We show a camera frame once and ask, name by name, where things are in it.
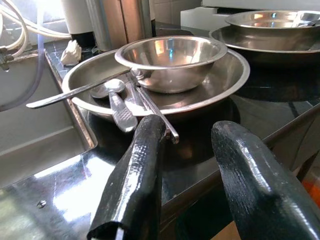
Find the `round metal tray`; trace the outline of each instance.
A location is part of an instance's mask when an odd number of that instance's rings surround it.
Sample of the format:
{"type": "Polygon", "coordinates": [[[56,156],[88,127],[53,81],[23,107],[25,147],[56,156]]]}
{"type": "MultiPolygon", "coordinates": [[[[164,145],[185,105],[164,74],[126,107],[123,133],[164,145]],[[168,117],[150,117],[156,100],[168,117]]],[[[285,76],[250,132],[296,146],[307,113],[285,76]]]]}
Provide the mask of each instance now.
{"type": "Polygon", "coordinates": [[[232,26],[225,26],[209,33],[210,38],[225,43],[243,55],[250,64],[260,67],[297,68],[319,64],[320,39],[309,50],[263,50],[252,46],[268,45],[268,37],[247,37],[234,31],[232,26]]]}
{"type": "MultiPolygon", "coordinates": [[[[62,82],[62,90],[68,92],[94,80],[106,78],[115,72],[120,72],[125,67],[115,60],[115,52],[110,51],[92,57],[74,67],[67,73],[62,82]]],[[[250,67],[246,59],[233,50],[218,61],[216,61],[198,87],[176,94],[163,94],[148,91],[150,97],[157,104],[169,120],[186,119],[196,114],[197,110],[204,110],[214,103],[227,98],[247,81],[250,67]]],[[[151,114],[145,110],[133,85],[123,75],[122,80],[126,82],[126,89],[121,94],[127,107],[133,115],[143,117],[151,114]]],[[[90,91],[78,94],[72,98],[72,102],[79,107],[91,111],[93,114],[112,121],[112,110],[108,100],[95,100],[90,96],[90,91]]]]}

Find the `orange object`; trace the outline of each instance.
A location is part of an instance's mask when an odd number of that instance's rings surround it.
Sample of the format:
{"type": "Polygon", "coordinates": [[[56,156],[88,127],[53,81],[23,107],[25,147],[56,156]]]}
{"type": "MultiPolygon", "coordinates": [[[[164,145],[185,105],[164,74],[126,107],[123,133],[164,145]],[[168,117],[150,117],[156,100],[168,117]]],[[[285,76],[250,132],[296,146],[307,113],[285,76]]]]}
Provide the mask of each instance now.
{"type": "Polygon", "coordinates": [[[302,185],[320,208],[320,187],[307,181],[303,181],[302,185]]]}

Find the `sink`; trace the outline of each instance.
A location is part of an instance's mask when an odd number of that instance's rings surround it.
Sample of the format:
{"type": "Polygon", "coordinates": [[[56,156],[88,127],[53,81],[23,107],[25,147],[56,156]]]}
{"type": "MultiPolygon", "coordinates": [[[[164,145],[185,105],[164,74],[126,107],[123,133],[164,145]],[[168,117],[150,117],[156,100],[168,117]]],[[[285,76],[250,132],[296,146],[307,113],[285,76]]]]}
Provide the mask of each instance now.
{"type": "MultiPolygon", "coordinates": [[[[56,95],[59,81],[44,58],[43,75],[34,94],[23,104],[0,112],[0,188],[32,176],[92,149],[95,138],[70,101],[39,109],[26,103],[56,95]]],[[[0,107],[31,86],[38,55],[22,57],[0,71],[0,107]]]]}

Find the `stacked plates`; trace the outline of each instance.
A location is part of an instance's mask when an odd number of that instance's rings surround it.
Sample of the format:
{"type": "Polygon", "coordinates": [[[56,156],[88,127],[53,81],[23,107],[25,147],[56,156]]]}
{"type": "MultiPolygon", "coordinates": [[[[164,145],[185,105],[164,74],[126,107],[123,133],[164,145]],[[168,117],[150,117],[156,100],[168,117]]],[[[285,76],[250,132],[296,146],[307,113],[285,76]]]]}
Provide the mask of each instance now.
{"type": "Polygon", "coordinates": [[[296,68],[320,60],[320,19],[317,11],[250,11],[226,18],[230,26],[209,36],[237,50],[252,65],[296,68]]]}

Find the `spoon bowl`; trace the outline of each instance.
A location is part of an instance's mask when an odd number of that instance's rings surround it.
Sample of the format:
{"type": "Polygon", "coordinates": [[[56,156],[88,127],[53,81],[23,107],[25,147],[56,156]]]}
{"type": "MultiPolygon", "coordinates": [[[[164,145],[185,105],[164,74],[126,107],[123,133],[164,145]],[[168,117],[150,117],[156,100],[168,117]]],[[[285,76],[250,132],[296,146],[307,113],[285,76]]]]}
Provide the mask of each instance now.
{"type": "Polygon", "coordinates": [[[104,99],[108,97],[109,92],[121,93],[125,90],[125,83],[117,78],[111,79],[91,90],[91,97],[95,99],[104,99]]]}

